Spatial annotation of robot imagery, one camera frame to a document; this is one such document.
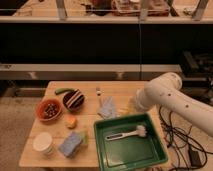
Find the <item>green plastic tray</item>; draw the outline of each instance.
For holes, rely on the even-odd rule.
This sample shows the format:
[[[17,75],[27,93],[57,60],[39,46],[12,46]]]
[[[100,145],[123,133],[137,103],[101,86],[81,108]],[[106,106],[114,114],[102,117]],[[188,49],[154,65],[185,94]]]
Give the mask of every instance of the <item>green plastic tray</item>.
[[[142,124],[147,136],[131,136],[107,141],[108,135],[130,132]],[[148,114],[108,119],[94,124],[96,146],[101,171],[134,170],[164,163],[168,157]]]

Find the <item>red bowl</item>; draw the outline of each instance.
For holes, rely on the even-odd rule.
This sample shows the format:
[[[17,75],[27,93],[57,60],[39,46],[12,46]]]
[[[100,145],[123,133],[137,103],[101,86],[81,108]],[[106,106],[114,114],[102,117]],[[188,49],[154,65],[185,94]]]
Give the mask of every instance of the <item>red bowl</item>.
[[[36,106],[36,116],[40,121],[55,120],[60,116],[61,111],[61,104],[56,99],[43,100]]]

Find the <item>white brush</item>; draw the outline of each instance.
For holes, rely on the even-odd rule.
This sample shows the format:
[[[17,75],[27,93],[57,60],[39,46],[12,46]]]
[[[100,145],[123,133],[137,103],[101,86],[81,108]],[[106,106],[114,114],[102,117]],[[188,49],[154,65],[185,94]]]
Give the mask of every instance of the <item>white brush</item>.
[[[138,135],[140,137],[146,137],[146,128],[143,125],[137,125],[136,130],[132,132],[125,132],[125,133],[118,133],[118,134],[112,134],[105,137],[107,141],[111,140],[118,140],[121,138]]]

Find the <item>paper cup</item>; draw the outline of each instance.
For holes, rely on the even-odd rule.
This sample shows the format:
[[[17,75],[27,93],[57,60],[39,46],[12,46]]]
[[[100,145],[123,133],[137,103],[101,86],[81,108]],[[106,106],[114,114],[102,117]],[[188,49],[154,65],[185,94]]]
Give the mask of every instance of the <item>paper cup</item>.
[[[53,150],[53,139],[51,134],[48,132],[38,134],[33,141],[33,148],[35,151],[44,155],[51,154]]]

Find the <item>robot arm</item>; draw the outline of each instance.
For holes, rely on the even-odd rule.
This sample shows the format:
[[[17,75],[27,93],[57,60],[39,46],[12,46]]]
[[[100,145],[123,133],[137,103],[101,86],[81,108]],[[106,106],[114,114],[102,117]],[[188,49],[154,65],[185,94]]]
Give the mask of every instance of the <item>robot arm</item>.
[[[163,74],[137,91],[136,107],[146,112],[153,105],[160,104],[213,137],[213,107],[184,95],[179,91],[181,87],[182,80],[177,74]]]

